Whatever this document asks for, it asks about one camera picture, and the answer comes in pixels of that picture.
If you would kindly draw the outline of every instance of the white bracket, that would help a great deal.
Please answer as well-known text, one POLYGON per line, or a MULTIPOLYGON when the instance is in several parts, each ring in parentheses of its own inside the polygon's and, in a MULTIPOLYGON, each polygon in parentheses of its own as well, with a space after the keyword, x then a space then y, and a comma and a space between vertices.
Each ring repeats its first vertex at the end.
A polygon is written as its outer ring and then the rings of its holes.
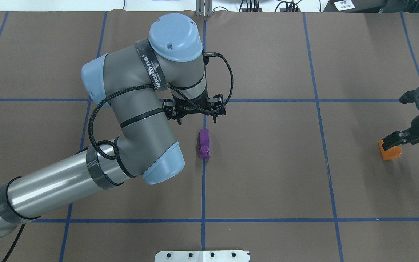
POLYGON ((243 250, 219 251, 161 251, 155 262, 250 262, 250 252, 243 250))
POLYGON ((213 0, 196 0, 196 16, 213 16, 213 0))

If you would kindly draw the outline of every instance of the orange object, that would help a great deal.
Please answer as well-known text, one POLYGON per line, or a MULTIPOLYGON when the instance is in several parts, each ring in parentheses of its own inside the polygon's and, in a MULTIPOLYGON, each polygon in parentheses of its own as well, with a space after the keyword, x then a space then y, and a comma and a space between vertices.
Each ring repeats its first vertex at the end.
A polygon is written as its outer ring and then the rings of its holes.
POLYGON ((381 151, 381 156, 383 157, 383 160, 397 159, 400 157, 400 154, 402 153, 402 148, 398 146, 394 146, 385 151, 382 147, 384 142, 381 140, 378 142, 378 144, 379 144, 379 150, 381 151))

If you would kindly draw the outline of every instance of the white floor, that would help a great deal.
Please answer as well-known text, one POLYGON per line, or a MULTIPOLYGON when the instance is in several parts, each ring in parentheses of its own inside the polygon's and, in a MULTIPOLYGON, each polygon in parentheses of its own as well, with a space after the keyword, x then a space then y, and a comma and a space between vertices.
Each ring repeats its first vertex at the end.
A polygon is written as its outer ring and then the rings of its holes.
MULTIPOLYGON (((302 0, 298 6, 303 12, 319 12, 320 0, 302 0)), ((196 0, 125 0, 129 11, 195 10, 196 0)), ((323 9, 328 0, 321 0, 323 9)), ((260 0, 264 12, 273 12, 277 0, 260 0)), ((0 0, 0 11, 109 11, 122 9, 124 0, 0 0)), ((213 7, 223 6, 238 11, 239 0, 213 0, 213 7)))

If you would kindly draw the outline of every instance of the purple object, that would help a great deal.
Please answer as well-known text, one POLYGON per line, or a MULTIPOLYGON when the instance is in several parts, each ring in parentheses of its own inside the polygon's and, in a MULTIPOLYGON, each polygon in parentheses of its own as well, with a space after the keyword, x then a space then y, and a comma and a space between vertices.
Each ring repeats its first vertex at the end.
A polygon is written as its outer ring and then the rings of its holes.
POLYGON ((200 129, 200 158, 210 159, 210 130, 200 129))

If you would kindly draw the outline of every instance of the light blue cap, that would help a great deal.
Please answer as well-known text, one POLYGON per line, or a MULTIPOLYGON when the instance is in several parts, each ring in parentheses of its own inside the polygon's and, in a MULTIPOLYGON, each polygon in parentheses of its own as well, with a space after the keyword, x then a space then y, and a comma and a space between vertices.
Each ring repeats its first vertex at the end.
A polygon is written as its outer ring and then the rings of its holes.
POLYGON ((181 13, 163 15, 150 28, 151 47, 162 57, 176 62, 189 62, 203 51, 198 27, 181 13))
POLYGON ((141 176, 147 184, 157 184, 179 174, 185 166, 179 141, 174 143, 141 176))
MULTIPOLYGON (((106 98, 106 91, 104 90, 104 80, 103 80, 103 68, 104 60, 106 58, 106 53, 96 58, 93 61, 90 61, 83 65, 81 76, 83 85, 87 90, 90 98, 96 103, 100 103, 101 100, 106 98)), ((110 106, 109 103, 105 103, 103 107, 110 106)))

